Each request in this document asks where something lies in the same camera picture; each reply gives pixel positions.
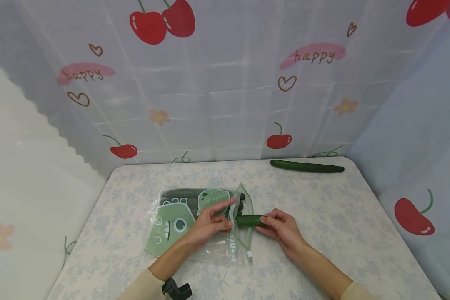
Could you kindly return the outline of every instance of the cherry stem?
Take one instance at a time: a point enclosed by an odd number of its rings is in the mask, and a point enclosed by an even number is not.
[[[282,126],[276,122],[273,122],[273,123],[277,124],[280,127],[280,135],[282,135]]]
[[[163,1],[165,3],[166,7],[168,7],[170,9],[171,8],[170,4],[168,4],[168,2],[166,0],[163,0]]]
[[[67,236],[65,236],[65,243],[63,245],[63,249],[65,250],[65,257],[63,258],[62,269],[65,266],[65,262],[67,262],[67,255],[71,254],[71,251],[69,252],[68,249],[70,248],[70,246],[75,245],[76,243],[77,241],[73,241],[67,246]]]
[[[142,2],[140,1],[140,0],[138,0],[138,4],[140,4],[140,7],[142,8],[142,12],[143,13],[147,13],[146,11],[145,11],[145,7],[143,7],[143,4],[142,4]]]
[[[345,146],[345,145],[341,145],[341,146],[333,149],[332,151],[324,151],[324,152],[317,153],[317,154],[313,155],[312,157],[314,158],[317,155],[324,154],[324,153],[327,154],[327,157],[331,157],[331,155],[329,155],[330,153],[335,153],[334,157],[336,157],[338,155],[338,152],[336,152],[335,150],[338,150],[338,149],[342,148],[343,146]]]
[[[185,157],[185,155],[187,155],[188,151],[185,152],[184,155],[182,155],[181,157],[175,158],[174,160],[172,160],[171,164],[173,164],[177,159],[182,159],[182,163],[189,163],[191,161],[190,158]]]
[[[430,194],[430,204],[428,205],[427,208],[425,208],[424,210],[422,210],[422,211],[420,212],[421,214],[426,213],[427,211],[429,211],[429,210],[432,208],[432,205],[433,205],[433,195],[432,195],[432,191],[431,191],[430,189],[428,189],[428,193]]]
[[[117,142],[118,145],[120,145],[120,146],[122,145],[121,143],[119,143],[116,139],[114,139],[114,138],[111,137],[110,135],[102,135],[102,136],[109,137],[109,138],[113,139],[115,142]]]

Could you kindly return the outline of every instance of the cucumber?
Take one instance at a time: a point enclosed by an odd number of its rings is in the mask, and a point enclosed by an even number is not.
[[[300,172],[337,173],[345,171],[344,167],[339,167],[338,165],[308,164],[278,159],[272,159],[270,161],[270,164],[273,165],[273,167],[281,168],[284,170],[292,170]]]
[[[164,192],[162,194],[162,197],[160,198],[160,204],[159,205],[163,205],[165,201],[168,201],[169,203],[172,202],[172,200],[174,198],[186,198],[187,199],[187,205],[188,208],[190,208],[190,211],[192,212],[192,214],[194,215],[194,217],[197,217],[197,213],[198,213],[198,203],[197,203],[197,199],[200,195],[201,192],[203,192],[206,189],[174,189],[174,190],[167,190],[166,192]],[[227,190],[227,192],[230,193],[230,195],[233,195],[234,192],[232,192],[231,190]],[[238,212],[241,213],[242,209],[243,209],[243,203],[242,201],[245,200],[245,194],[241,193],[240,196],[240,204],[238,206]],[[228,216],[228,212],[229,212],[230,208],[228,207],[226,209],[226,211],[224,212],[225,216]]]
[[[175,189],[175,190],[167,190],[162,194],[162,199],[173,199],[173,198],[187,198],[187,199],[197,199],[201,192],[206,189]],[[234,192],[231,190],[227,190],[230,195],[233,195]],[[245,194],[242,193],[240,197],[240,201],[245,200]]]
[[[260,221],[261,217],[261,215],[237,215],[235,218],[235,223],[238,228],[253,226],[265,227],[266,225]]]

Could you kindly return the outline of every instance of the beige sleeve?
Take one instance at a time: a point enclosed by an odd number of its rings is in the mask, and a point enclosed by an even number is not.
[[[367,290],[356,282],[352,282],[351,285],[346,288],[340,300],[375,300]]]
[[[163,300],[162,285],[165,282],[155,278],[146,268],[117,300]]]

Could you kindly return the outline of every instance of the heart outline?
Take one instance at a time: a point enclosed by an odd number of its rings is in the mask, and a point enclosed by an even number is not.
[[[350,36],[357,30],[357,25],[354,22],[351,22],[348,26],[348,31],[346,33],[346,37],[350,38]]]
[[[282,86],[280,85],[280,79],[283,79],[283,81],[284,81],[284,85],[286,85],[286,83],[288,82],[288,81],[290,81],[290,79],[294,79],[294,82],[292,83],[292,85],[291,85],[291,87],[289,87],[289,88],[282,88]],[[288,79],[285,79],[285,77],[284,76],[280,76],[279,78],[278,78],[278,88],[282,91],[282,92],[288,92],[291,88],[293,88],[294,86],[295,86],[295,83],[297,83],[297,77],[294,75],[294,76],[292,76],[292,77],[290,77],[290,78],[288,78]]]
[[[82,106],[84,106],[84,107],[87,107],[87,106],[90,105],[90,98],[89,98],[86,94],[84,94],[84,93],[82,93],[82,92],[81,92],[80,94],[78,94],[78,96],[77,96],[76,94],[72,93],[72,92],[67,92],[67,96],[68,96],[68,98],[70,98],[70,100],[72,100],[73,102],[75,102],[75,103],[77,103],[77,104],[80,104],[80,105],[82,105]],[[79,100],[80,97],[82,97],[82,96],[85,96],[85,98],[87,98],[87,104],[82,104],[82,103],[78,102],[78,100]]]
[[[94,44],[88,44],[88,47],[90,48],[90,50],[98,57],[101,57],[102,54],[104,54],[104,48],[98,46],[95,46]]]

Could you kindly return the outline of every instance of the white table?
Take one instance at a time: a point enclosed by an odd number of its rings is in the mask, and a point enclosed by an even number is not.
[[[342,165],[336,174],[301,173],[268,160],[124,165],[110,176],[49,299],[115,299],[150,262],[143,222],[162,186],[243,183],[256,214],[289,212],[306,240],[379,299],[439,300],[355,164],[342,157],[296,161]],[[285,257],[254,233],[253,263],[186,262],[174,276],[193,299],[326,299]]]

